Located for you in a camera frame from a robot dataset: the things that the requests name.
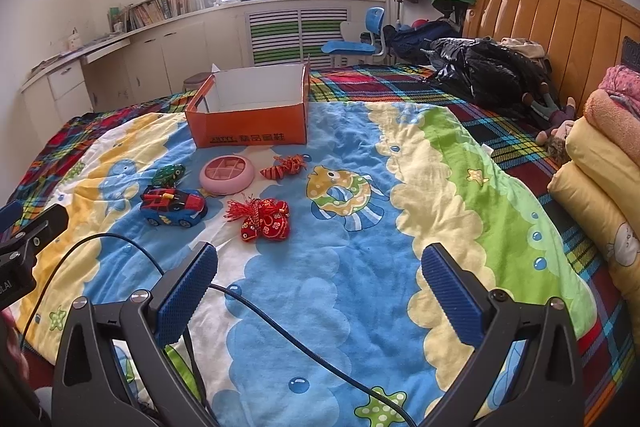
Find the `blue red toy car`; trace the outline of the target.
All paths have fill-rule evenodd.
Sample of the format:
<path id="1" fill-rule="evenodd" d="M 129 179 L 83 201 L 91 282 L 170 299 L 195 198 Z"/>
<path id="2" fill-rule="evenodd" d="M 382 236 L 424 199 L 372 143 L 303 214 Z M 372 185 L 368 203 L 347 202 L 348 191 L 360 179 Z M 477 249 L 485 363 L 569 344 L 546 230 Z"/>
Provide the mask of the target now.
<path id="1" fill-rule="evenodd" d="M 190 229 L 206 216 L 206 199 L 198 191 L 149 186 L 141 195 L 140 211 L 152 227 L 173 225 Z"/>

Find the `dark blue backpack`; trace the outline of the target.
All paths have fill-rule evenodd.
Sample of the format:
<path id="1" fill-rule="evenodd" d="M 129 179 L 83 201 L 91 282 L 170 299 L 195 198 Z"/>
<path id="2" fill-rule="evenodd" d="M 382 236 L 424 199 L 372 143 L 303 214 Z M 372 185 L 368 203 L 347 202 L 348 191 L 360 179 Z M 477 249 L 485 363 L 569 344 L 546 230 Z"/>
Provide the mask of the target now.
<path id="1" fill-rule="evenodd" d="M 461 31 L 450 20 L 434 20 L 419 27 L 396 29 L 392 25 L 383 27 L 388 53 L 411 64 L 422 64 L 426 60 L 424 50 L 431 49 L 431 42 L 440 38 L 458 38 Z"/>

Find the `pink round toy case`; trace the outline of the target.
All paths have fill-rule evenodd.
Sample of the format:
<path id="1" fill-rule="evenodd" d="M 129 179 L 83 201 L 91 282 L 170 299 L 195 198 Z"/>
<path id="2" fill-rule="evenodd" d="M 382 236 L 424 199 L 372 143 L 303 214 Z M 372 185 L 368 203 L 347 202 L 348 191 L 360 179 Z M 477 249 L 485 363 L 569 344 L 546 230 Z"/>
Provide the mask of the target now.
<path id="1" fill-rule="evenodd" d="M 255 167 L 241 155 L 218 156 L 201 169 L 198 179 L 207 193 L 229 196 L 241 193 L 253 183 Z"/>

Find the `row of books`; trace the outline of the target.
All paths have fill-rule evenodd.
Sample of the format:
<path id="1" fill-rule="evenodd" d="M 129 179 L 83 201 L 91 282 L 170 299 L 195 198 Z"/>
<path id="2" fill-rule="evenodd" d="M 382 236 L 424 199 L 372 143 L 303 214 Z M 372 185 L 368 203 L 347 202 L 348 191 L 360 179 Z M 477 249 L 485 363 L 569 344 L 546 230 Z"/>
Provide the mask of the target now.
<path id="1" fill-rule="evenodd" d="M 129 32 L 215 6 L 216 0 L 145 0 L 108 11 L 111 32 Z"/>

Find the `striped radiator cover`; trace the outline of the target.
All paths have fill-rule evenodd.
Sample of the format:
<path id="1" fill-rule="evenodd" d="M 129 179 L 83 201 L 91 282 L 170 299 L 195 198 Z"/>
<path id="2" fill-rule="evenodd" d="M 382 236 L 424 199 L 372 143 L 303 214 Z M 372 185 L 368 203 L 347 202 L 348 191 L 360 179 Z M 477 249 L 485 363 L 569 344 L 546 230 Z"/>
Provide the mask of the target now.
<path id="1" fill-rule="evenodd" d="M 328 68 L 333 62 L 322 46 L 341 40 L 348 9 L 298 9 L 248 14 L 250 58 L 254 66 L 308 62 Z"/>

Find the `cartoon sea blanket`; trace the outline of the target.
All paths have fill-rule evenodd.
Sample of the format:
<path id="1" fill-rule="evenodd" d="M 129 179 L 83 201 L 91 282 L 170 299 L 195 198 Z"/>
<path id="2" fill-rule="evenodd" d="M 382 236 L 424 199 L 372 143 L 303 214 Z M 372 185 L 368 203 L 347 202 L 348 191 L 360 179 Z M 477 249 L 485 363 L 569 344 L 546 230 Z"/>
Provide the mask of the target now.
<path id="1" fill-rule="evenodd" d="M 181 376 L 201 371 L 225 426 L 424 418 L 472 352 L 421 273 L 433 243 L 521 303 L 561 298 L 577 335 L 596 323 L 592 292 L 541 203 L 449 109 L 314 103 L 308 124 L 303 146 L 239 148 L 257 168 L 276 156 L 307 161 L 244 192 L 288 204 L 281 242 L 243 242 L 224 197 L 207 199 L 195 227 L 152 227 L 140 205 L 155 171 L 182 164 L 181 190 L 201 192 L 198 174 L 217 151 L 197 148 L 179 114 L 107 131 L 51 194 L 70 223 L 42 252 L 36 289 L 12 308 L 29 346 L 53 360 L 75 297 L 112 303 L 149 288 L 200 242 L 217 247 L 214 287 L 190 321 L 192 348 L 168 353 Z"/>

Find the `green tin frog toy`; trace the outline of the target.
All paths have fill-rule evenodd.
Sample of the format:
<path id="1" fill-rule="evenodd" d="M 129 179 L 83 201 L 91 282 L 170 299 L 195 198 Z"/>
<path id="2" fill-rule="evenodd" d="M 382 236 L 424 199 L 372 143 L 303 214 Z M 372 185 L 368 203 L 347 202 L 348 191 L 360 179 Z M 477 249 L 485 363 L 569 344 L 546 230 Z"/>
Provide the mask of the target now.
<path id="1" fill-rule="evenodd" d="M 158 168 L 152 176 L 151 185 L 156 188 L 175 187 L 184 174 L 186 167 L 182 164 L 167 165 Z"/>

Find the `plaid bed sheet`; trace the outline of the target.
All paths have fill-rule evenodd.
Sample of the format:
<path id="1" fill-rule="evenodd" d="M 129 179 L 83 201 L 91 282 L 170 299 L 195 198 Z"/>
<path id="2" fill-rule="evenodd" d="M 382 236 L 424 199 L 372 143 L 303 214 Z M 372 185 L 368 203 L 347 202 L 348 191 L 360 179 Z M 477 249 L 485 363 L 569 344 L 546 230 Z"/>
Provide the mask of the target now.
<path id="1" fill-rule="evenodd" d="M 111 112 L 83 110 L 49 140 L 29 166 L 7 202 L 20 202 L 24 221 L 43 210 L 60 182 L 102 134 L 147 113 L 180 113 L 189 92 L 157 98 Z M 437 81 L 420 66 L 352 66 L 312 72 L 313 102 L 414 102 L 448 107 L 474 139 L 495 150 L 498 166 L 520 179 L 538 198 L 560 232 L 565 254 L 596 298 L 598 318 L 580 340 L 584 363 L 586 423 L 589 426 L 635 426 L 639 422 L 639 359 L 634 352 L 630 315 L 598 248 L 549 195 L 555 163 L 533 139 L 534 128 L 520 117 L 482 109 L 471 99 Z"/>

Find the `yellow folded quilt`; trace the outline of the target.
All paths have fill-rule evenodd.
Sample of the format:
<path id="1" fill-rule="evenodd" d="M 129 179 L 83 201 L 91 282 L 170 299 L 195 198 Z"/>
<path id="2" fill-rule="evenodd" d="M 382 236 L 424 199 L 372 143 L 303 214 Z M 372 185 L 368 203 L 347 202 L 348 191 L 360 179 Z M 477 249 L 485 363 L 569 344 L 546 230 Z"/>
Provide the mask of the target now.
<path id="1" fill-rule="evenodd" d="M 548 185 L 549 193 L 601 251 L 612 280 L 639 308 L 639 167 L 585 118 L 565 142 L 570 161 Z"/>

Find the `pink folded blanket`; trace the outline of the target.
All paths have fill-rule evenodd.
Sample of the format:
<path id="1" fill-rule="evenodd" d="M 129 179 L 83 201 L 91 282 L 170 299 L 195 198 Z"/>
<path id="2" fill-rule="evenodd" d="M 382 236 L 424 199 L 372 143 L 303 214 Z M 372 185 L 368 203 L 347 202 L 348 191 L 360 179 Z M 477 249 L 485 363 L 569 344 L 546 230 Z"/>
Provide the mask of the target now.
<path id="1" fill-rule="evenodd" d="M 587 98 L 584 114 L 592 127 L 639 164 L 639 74 L 624 65 L 606 70 Z"/>

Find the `orange cardboard shoe box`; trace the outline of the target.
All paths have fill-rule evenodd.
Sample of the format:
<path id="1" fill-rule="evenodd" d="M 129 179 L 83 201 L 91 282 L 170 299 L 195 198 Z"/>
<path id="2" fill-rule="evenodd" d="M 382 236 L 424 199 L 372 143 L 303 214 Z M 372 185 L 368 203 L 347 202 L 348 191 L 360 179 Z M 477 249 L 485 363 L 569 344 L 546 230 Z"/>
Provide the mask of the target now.
<path id="1" fill-rule="evenodd" d="M 282 64 L 209 75 L 186 106 L 199 148 L 305 144 L 309 66 Z"/>

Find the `wooden headboard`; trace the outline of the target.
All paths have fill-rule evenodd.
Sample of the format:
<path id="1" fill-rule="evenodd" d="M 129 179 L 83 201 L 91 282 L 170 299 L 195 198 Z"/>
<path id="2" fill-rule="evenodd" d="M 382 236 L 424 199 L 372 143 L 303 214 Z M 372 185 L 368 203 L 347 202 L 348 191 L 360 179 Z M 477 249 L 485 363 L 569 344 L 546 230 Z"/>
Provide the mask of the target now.
<path id="1" fill-rule="evenodd" d="M 606 70 L 620 62 L 624 39 L 639 40 L 639 11 L 622 0 L 476 0 L 463 35 L 541 44 L 552 86 L 583 109 Z"/>

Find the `orange striped shrimp toy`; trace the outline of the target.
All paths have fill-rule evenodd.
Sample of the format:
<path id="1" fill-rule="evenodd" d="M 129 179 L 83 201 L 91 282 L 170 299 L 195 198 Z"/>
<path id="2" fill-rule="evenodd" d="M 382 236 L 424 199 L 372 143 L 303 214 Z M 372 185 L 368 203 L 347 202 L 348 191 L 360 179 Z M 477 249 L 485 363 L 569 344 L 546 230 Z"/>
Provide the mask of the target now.
<path id="1" fill-rule="evenodd" d="M 276 156 L 272 166 L 260 170 L 260 174 L 267 180 L 280 181 L 286 176 L 296 176 L 307 167 L 303 155 Z"/>

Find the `white desk cabinet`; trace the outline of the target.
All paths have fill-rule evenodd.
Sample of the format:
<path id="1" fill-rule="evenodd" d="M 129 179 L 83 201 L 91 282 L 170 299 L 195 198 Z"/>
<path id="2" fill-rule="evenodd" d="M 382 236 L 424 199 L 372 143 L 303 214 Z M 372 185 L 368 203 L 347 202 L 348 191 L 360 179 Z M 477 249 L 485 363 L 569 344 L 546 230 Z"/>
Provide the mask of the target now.
<path id="1" fill-rule="evenodd" d="M 180 92 L 212 66 L 252 67 L 248 14 L 298 9 L 348 9 L 364 29 L 367 9 L 384 0 L 257 0 L 164 20 L 61 58 L 23 84 L 27 114 L 48 142 L 67 121 Z"/>

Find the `red embroidered tassel pouch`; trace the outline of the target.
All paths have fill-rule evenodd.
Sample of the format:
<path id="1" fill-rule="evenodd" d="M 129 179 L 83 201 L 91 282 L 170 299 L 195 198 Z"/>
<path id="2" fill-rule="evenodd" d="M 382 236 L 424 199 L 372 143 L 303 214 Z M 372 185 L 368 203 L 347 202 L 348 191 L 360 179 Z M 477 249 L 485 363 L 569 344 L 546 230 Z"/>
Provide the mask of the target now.
<path id="1" fill-rule="evenodd" d="M 249 198 L 244 202 L 232 200 L 224 217 L 229 222 L 242 222 L 240 237 L 245 243 L 256 239 L 281 242 L 291 232 L 290 207 L 280 199 Z"/>

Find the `rag doll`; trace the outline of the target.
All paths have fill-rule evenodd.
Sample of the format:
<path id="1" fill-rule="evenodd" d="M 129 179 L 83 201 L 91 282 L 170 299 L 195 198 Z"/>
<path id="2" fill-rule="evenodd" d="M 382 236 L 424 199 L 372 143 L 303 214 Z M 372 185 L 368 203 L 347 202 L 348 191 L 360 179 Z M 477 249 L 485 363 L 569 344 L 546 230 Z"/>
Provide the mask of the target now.
<path id="1" fill-rule="evenodd" d="M 570 155 L 566 151 L 566 139 L 574 126 L 576 101 L 569 96 L 565 105 L 559 106 L 553 101 L 546 82 L 542 82 L 538 90 L 544 104 L 538 103 L 528 92 L 522 96 L 522 102 L 547 124 L 547 128 L 537 134 L 535 142 L 547 151 L 556 165 L 563 166 L 570 161 Z"/>

